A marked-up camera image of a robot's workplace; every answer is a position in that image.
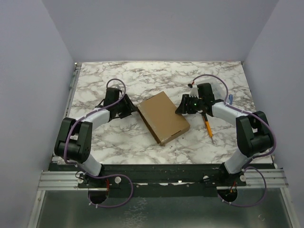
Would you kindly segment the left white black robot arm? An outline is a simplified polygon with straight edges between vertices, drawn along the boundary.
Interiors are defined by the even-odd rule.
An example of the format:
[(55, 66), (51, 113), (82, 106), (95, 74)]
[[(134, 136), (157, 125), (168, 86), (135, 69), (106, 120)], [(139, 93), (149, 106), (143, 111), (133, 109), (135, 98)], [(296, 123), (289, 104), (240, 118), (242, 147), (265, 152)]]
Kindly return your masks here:
[(104, 184), (103, 165), (91, 155), (92, 133), (113, 119), (130, 116), (138, 108), (118, 88), (107, 88), (103, 99), (90, 113), (78, 119), (63, 119), (54, 147), (56, 156), (89, 174), (88, 181), (98, 188)]

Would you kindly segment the orange utility knife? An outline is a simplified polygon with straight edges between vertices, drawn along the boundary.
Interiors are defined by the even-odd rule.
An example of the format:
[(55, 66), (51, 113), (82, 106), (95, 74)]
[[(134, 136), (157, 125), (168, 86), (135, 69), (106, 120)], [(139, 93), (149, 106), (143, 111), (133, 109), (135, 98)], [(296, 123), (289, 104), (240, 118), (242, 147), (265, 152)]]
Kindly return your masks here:
[(205, 113), (201, 113), (201, 115), (202, 115), (202, 118), (203, 118), (203, 120), (204, 120), (205, 126), (206, 126), (206, 128), (207, 128), (209, 137), (211, 138), (211, 142), (214, 144), (214, 141), (213, 141), (213, 133), (212, 133), (212, 130), (211, 130), (209, 121), (208, 121), (208, 119), (207, 119), (207, 115), (206, 115)]

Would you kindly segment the brown cardboard express box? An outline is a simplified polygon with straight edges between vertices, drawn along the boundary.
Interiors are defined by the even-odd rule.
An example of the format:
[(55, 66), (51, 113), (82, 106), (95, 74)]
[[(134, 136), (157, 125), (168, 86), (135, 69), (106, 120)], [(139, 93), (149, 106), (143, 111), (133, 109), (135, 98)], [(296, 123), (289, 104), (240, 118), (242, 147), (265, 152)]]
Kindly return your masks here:
[(160, 146), (165, 146), (190, 129), (185, 117), (175, 113), (177, 107), (165, 92), (142, 101), (137, 107), (142, 120)]

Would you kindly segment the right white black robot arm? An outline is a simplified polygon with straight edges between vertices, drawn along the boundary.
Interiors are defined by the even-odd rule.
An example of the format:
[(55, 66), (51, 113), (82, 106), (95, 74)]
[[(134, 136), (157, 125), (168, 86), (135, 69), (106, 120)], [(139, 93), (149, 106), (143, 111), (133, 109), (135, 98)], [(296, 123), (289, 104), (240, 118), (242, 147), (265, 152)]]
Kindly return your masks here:
[(210, 83), (188, 84), (189, 94), (183, 94), (176, 114), (200, 113), (222, 119), (236, 127), (237, 149), (219, 168), (218, 180), (228, 186), (235, 181), (235, 174), (254, 158), (275, 148), (276, 141), (264, 112), (237, 109), (223, 99), (216, 99)]

